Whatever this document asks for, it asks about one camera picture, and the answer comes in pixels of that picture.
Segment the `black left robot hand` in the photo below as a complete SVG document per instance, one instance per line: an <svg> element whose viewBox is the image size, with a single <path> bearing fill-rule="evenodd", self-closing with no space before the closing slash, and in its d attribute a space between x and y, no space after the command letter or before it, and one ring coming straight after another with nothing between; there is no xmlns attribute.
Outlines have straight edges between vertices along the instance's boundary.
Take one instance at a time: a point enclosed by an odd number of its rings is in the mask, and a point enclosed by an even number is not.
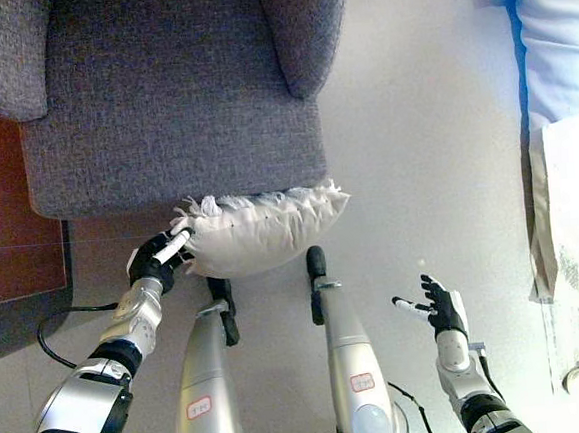
<svg viewBox="0 0 579 433"><path fill-rule="evenodd" d="M155 278L163 287L162 294L165 295L173 289L174 271L193 258L193 255L182 247L166 262L157 260L154 255L161 252L171 239L169 232L162 231L135 249L126 270L130 286L140 278Z"/></svg>

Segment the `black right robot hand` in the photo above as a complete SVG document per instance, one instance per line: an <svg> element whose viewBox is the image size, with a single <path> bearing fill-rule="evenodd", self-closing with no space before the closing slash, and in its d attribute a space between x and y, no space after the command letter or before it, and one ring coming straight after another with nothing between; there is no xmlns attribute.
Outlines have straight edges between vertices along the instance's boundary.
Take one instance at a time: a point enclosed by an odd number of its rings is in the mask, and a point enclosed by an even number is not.
<svg viewBox="0 0 579 433"><path fill-rule="evenodd" d="M446 289L443 284L428 274L420 275L420 288L429 304L421 304L394 296L394 307L423 319L431 325L435 336L442 332L457 331L469 337L467 313L460 292Z"/></svg>

